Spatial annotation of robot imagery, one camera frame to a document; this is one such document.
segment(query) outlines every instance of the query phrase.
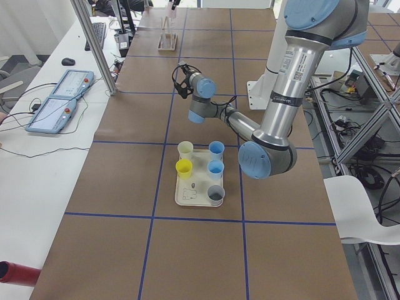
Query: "keyboard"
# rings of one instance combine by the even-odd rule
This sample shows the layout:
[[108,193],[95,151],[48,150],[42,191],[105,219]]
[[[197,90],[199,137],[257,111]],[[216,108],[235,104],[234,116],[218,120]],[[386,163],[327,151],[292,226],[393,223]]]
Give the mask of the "keyboard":
[[[97,41],[99,42],[100,47],[102,49],[104,46],[104,38],[106,37],[106,23],[95,22],[95,23],[92,23],[92,25],[93,25],[94,33],[96,34],[96,37],[97,37]],[[88,41],[86,41],[85,51],[90,51],[90,45],[89,45]]]

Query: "white wall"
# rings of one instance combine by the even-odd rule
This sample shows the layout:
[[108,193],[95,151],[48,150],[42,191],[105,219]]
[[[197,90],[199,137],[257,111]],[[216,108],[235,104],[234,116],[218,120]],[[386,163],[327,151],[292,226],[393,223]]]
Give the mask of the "white wall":
[[0,0],[0,56],[51,54],[75,19],[70,0]]
[[271,0],[202,0],[202,8],[268,8]]

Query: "blue joint cap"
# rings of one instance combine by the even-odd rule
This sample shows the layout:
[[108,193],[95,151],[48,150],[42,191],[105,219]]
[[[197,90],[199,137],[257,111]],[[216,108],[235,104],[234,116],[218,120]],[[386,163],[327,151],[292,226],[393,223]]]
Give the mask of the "blue joint cap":
[[243,172],[254,179],[268,178],[271,162],[267,152],[255,142],[245,142],[239,149],[239,164]]
[[336,9],[340,0],[290,0],[284,17],[287,26],[294,30],[306,30],[323,22]]
[[329,50],[345,49],[362,44],[367,37],[367,32],[364,31],[353,36],[345,37],[344,39],[338,39],[333,41]]
[[215,95],[217,87],[214,81],[204,77],[197,82],[196,90],[200,97],[209,99]]
[[202,123],[204,123],[204,120],[205,120],[202,116],[196,114],[193,111],[189,111],[187,118],[189,119],[189,121],[196,123],[196,124],[202,124]]

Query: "person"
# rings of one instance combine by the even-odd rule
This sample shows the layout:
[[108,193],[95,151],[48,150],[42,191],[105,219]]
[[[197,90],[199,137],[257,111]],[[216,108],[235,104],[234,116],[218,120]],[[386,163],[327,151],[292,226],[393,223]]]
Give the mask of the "person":
[[[101,11],[107,16],[115,17],[115,13],[113,10],[113,6],[111,5],[111,0],[87,0],[90,5],[95,4],[94,9],[97,11]],[[127,0],[129,3],[129,7],[132,11],[144,11],[144,1],[143,0]],[[153,2],[149,0],[149,5],[153,6]],[[121,8],[122,15],[126,17],[125,9]]]

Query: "white desk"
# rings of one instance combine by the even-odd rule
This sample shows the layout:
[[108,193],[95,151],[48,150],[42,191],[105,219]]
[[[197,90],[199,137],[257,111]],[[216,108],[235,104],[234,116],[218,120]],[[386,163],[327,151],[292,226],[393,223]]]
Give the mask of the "white desk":
[[[93,21],[107,22],[109,27],[106,17]],[[113,36],[114,31],[108,29],[103,52],[109,66],[115,60],[112,53],[119,55]],[[28,88],[56,83],[67,69],[91,70],[95,79],[99,79],[101,74],[91,51],[84,50],[85,42],[77,20]],[[66,57],[75,59],[75,66],[62,66],[61,60]],[[32,99],[45,100],[52,88],[54,86],[28,93],[11,113],[29,111]],[[109,99],[104,81],[98,81],[84,97],[89,107],[75,133],[43,136],[28,133],[23,128],[1,132],[18,125],[8,118],[0,126],[2,147],[30,156],[58,148],[89,148]],[[63,132],[76,128],[85,107],[80,100],[75,116]],[[30,118],[31,115],[18,116],[21,124],[27,124]],[[42,268],[86,155],[87,151],[70,150],[28,159],[0,151],[0,261]],[[0,284],[0,299],[29,299],[32,290],[31,287]]]

